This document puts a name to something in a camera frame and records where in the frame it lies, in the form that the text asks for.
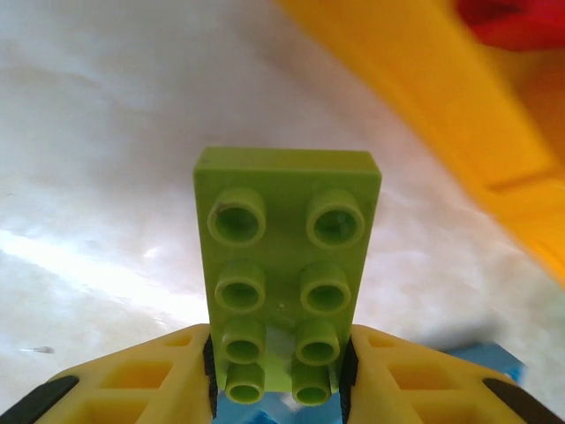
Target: red object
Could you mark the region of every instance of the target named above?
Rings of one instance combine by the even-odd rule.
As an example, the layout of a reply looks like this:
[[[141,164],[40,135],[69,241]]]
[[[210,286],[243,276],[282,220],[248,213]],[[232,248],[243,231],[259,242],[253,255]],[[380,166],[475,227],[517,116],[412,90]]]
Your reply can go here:
[[[457,11],[484,44],[509,50],[565,47],[565,0],[458,0]]]

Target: white floor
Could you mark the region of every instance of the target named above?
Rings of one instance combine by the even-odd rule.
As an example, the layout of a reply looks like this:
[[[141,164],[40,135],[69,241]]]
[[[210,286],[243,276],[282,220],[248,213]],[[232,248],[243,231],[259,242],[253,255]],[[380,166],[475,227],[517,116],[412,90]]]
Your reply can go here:
[[[206,321],[206,145],[371,150],[384,185],[356,322],[491,337],[565,416],[565,291],[268,0],[0,0],[0,411]]]

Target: square hole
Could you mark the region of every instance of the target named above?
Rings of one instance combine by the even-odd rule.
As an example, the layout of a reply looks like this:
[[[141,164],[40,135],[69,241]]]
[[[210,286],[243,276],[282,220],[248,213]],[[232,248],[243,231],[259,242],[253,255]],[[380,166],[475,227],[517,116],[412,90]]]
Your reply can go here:
[[[438,402],[414,405],[422,424],[488,424],[486,414],[471,402]]]
[[[137,399],[91,399],[64,424],[135,424],[147,404],[146,400]]]
[[[401,390],[456,389],[445,371],[434,364],[391,364],[388,371]]]
[[[392,340],[389,340],[385,337],[379,337],[372,334],[369,336],[369,344],[372,347],[395,347],[395,344]]]
[[[176,337],[171,337],[165,342],[165,346],[170,347],[183,347],[188,346],[192,341],[192,334],[179,334]]]
[[[131,362],[123,364],[102,385],[104,389],[158,389],[169,374],[171,362]]]

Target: green plastic brick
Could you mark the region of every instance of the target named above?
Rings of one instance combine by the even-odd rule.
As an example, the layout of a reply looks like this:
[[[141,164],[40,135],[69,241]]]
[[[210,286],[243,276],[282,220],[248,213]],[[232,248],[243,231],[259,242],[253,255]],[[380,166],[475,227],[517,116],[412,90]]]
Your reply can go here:
[[[366,152],[207,148],[194,170],[218,385],[335,391],[380,188]]]

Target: yellow plastic piece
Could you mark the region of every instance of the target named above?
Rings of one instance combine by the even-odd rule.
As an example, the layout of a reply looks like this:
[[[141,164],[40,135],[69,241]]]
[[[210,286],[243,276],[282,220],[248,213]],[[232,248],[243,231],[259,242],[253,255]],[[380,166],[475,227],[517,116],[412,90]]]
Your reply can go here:
[[[481,46],[451,0],[276,1],[565,284],[565,51]]]
[[[358,356],[348,424],[522,424],[483,383],[496,371],[354,325]]]
[[[87,362],[56,375],[79,383],[39,424],[208,424],[212,420],[202,350],[206,324]]]

